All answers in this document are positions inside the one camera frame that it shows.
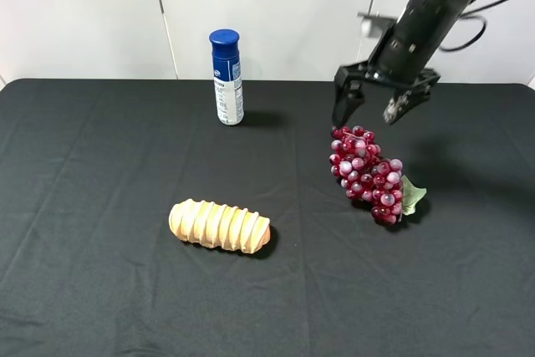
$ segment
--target spray can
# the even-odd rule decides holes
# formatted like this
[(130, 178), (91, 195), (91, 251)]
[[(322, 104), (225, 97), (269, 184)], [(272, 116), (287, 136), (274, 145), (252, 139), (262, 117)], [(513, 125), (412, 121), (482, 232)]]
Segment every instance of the spray can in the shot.
[(239, 39), (240, 35), (231, 29), (218, 29), (210, 34), (217, 117), (224, 125), (237, 125), (243, 119)]

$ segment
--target blue cap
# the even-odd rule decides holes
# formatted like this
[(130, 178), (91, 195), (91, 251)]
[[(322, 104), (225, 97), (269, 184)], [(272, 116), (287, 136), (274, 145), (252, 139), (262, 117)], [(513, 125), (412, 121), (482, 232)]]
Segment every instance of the blue cap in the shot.
[(218, 29), (210, 34), (211, 54), (218, 59), (234, 59), (240, 52), (237, 41), (240, 34), (233, 29)]

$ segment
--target green leaf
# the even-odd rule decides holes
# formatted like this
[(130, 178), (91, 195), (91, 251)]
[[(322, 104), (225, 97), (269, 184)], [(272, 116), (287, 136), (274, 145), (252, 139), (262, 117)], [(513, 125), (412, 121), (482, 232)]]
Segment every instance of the green leaf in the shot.
[(401, 181), (403, 181), (403, 214), (412, 215), (416, 212), (418, 201), (427, 194), (427, 189), (415, 187), (407, 176), (401, 177)]

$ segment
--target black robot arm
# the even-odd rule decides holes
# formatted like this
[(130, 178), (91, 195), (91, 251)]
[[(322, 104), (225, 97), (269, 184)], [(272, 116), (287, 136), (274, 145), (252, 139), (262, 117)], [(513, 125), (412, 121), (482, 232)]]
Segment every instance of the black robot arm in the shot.
[(425, 65), (473, 1), (410, 0), (401, 18), (386, 27), (368, 61), (339, 68), (334, 78), (333, 125), (344, 125), (364, 103), (365, 87), (393, 90), (384, 113), (389, 124), (428, 100), (440, 75)]

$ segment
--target blue and white label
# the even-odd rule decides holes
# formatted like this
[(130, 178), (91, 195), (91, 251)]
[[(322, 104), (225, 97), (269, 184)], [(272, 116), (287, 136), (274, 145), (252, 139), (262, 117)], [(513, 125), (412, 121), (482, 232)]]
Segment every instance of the blue and white label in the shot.
[(242, 69), (239, 59), (214, 59), (217, 117), (225, 125), (243, 119)]

